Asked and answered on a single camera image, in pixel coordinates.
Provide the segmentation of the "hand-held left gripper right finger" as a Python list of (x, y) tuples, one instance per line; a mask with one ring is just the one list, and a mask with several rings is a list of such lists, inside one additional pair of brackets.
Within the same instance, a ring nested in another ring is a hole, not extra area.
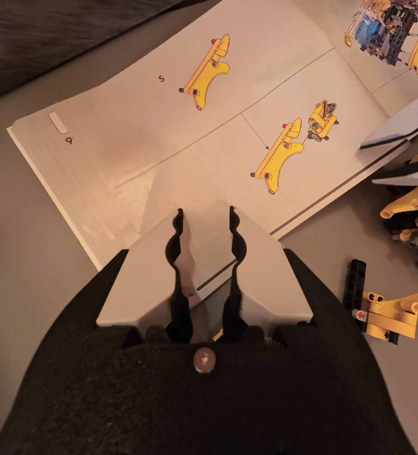
[(271, 338), (279, 326), (309, 323), (313, 312), (281, 243), (239, 208), (229, 209), (235, 257), (223, 306), (223, 343), (238, 343), (248, 327)]

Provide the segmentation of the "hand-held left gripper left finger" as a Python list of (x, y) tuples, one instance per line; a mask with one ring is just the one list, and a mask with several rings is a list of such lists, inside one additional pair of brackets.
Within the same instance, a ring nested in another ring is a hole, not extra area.
[(193, 336), (195, 259), (182, 208), (172, 211), (128, 250), (98, 315), (99, 327), (131, 326), (142, 338), (161, 326), (173, 343)]

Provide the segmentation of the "yellow toy car model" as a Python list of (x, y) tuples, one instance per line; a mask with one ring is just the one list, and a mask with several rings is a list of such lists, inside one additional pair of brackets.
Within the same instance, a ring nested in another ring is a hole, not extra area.
[[(414, 162), (418, 162), (418, 155), (401, 167)], [(418, 251), (418, 186), (385, 186), (394, 199), (380, 212), (384, 225), (394, 240)]]

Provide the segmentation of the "grey desk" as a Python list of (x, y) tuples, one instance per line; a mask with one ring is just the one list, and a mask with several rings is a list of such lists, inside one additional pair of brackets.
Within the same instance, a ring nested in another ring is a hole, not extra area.
[[(0, 429), (42, 338), (97, 273), (7, 127), (106, 81), (216, 3), (172, 9), (0, 98)], [(365, 179), (280, 241), (339, 299), (351, 259), (366, 262), (369, 291), (387, 298), (418, 293), (416, 250), (392, 240), (380, 221), (390, 196)], [(367, 340), (418, 454), (418, 326), (416, 339), (397, 346)]]

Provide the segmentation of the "small yellow black assembly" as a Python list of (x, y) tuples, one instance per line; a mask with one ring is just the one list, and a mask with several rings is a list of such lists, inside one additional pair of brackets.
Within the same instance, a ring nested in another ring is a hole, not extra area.
[(416, 338), (418, 293), (386, 300), (365, 291), (366, 263), (353, 259), (348, 266), (343, 306), (349, 311), (362, 333), (397, 345), (400, 337)]

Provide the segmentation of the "open instruction booklet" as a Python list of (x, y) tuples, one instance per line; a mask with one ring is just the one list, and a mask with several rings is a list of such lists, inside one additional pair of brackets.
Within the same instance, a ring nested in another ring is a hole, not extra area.
[(416, 99), (418, 1), (221, 1), (8, 132), (100, 270), (174, 208), (204, 258), (229, 205), (280, 238)]

